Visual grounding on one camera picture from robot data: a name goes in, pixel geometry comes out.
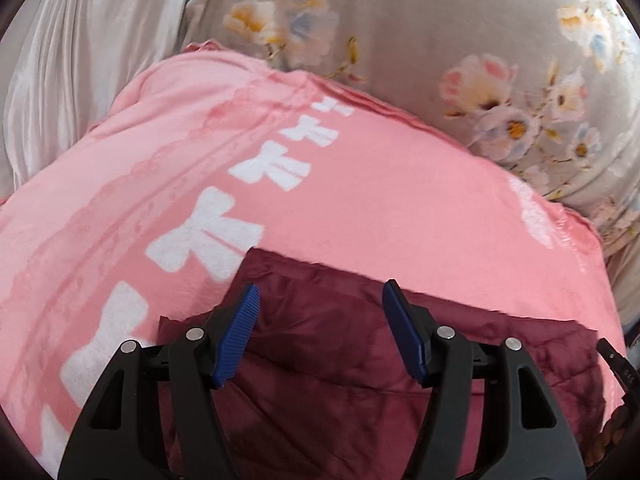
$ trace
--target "metal screw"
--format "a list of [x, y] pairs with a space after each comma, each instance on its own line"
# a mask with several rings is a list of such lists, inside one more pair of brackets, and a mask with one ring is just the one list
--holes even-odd
[[436, 334], [438, 334], [443, 339], [451, 339], [456, 335], [456, 331], [453, 330], [450, 326], [443, 325], [439, 326], [436, 330]]
[[138, 348], [138, 343], [133, 341], [133, 340], [125, 341], [124, 343], [122, 343], [120, 345], [120, 351], [125, 353], [125, 354], [130, 354], [136, 348]]
[[201, 339], [202, 336], [204, 336], [204, 330], [199, 326], [187, 330], [187, 339], [189, 341], [197, 341], [198, 339]]
[[520, 350], [522, 348], [522, 343], [519, 339], [516, 339], [514, 337], [509, 337], [507, 338], [507, 341], [504, 342], [505, 345], [507, 345], [507, 348], [509, 350], [513, 350], [514, 352], [517, 352], [518, 350]]

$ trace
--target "blue gripper pad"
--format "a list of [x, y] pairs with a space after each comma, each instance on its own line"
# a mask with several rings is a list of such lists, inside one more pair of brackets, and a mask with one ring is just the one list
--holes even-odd
[[216, 348], [216, 366], [211, 373], [211, 379], [216, 388], [221, 388], [238, 369], [244, 348], [260, 312], [258, 287], [255, 285], [247, 287], [235, 308], [236, 312]]
[[425, 360], [425, 337], [420, 335], [420, 332], [423, 332], [422, 327], [415, 325], [409, 311], [412, 307], [404, 298], [395, 280], [389, 280], [382, 288], [382, 307], [406, 371], [423, 384], [429, 375]]

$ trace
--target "white bow pattern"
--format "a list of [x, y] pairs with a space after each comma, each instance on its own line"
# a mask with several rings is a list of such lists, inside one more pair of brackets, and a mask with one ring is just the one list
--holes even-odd
[[301, 115], [298, 120], [298, 126], [293, 128], [284, 128], [279, 133], [283, 134], [287, 139], [302, 140], [308, 138], [315, 142], [321, 148], [328, 146], [338, 138], [336, 130], [330, 130], [323, 126], [319, 126], [320, 119], [316, 119], [310, 115]]
[[509, 187], [518, 197], [522, 209], [520, 217], [531, 237], [547, 249], [553, 249], [552, 237], [556, 230], [545, 210], [534, 200], [533, 189], [513, 175], [509, 177]]
[[266, 140], [255, 158], [244, 160], [228, 170], [247, 184], [255, 184], [264, 175], [268, 176], [284, 191], [291, 191], [311, 171], [311, 164], [284, 156], [289, 150], [275, 142]]
[[342, 114], [344, 117], [349, 117], [351, 114], [353, 114], [353, 108], [351, 108], [350, 106], [338, 104], [339, 102], [340, 101], [338, 101], [338, 99], [324, 96], [321, 103], [312, 103], [311, 107], [314, 110], [325, 113], [330, 112], [331, 110], [335, 110], [339, 114]]
[[[118, 282], [102, 308], [100, 325], [89, 344], [74, 352], [60, 369], [60, 380], [78, 406], [84, 405], [118, 345], [146, 317], [148, 304], [127, 282]], [[140, 341], [142, 346], [148, 343]]]
[[36, 459], [52, 478], [56, 478], [69, 434], [48, 404], [45, 404], [40, 415], [40, 434], [42, 436], [42, 450]]
[[153, 241], [146, 248], [146, 256], [165, 271], [176, 272], [193, 251], [212, 278], [228, 280], [244, 254], [260, 242], [264, 231], [261, 225], [224, 217], [235, 203], [231, 195], [207, 187], [186, 222]]

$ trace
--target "pink cloth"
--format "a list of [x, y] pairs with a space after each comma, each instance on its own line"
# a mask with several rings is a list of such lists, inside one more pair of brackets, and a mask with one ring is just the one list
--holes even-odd
[[135, 78], [0, 210], [0, 402], [47, 470], [119, 343], [210, 310], [253, 245], [623, 350], [583, 218], [396, 108], [210, 44]]

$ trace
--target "dark red fabric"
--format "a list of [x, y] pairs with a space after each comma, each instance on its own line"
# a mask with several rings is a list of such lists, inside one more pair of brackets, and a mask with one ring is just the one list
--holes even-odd
[[[404, 369], [380, 305], [382, 284], [262, 250], [249, 251], [223, 304], [233, 303], [246, 282], [260, 289], [260, 316], [235, 378], [214, 394], [244, 479], [400, 478], [429, 391]], [[588, 444], [597, 434], [605, 404], [595, 332], [573, 321], [515, 318], [406, 295], [472, 340], [519, 338], [578, 441]], [[163, 318], [159, 343], [203, 324], [208, 315], [185, 322]], [[170, 462], [180, 471], [167, 388], [161, 397]], [[473, 469], [481, 417], [478, 381], [461, 473]]]

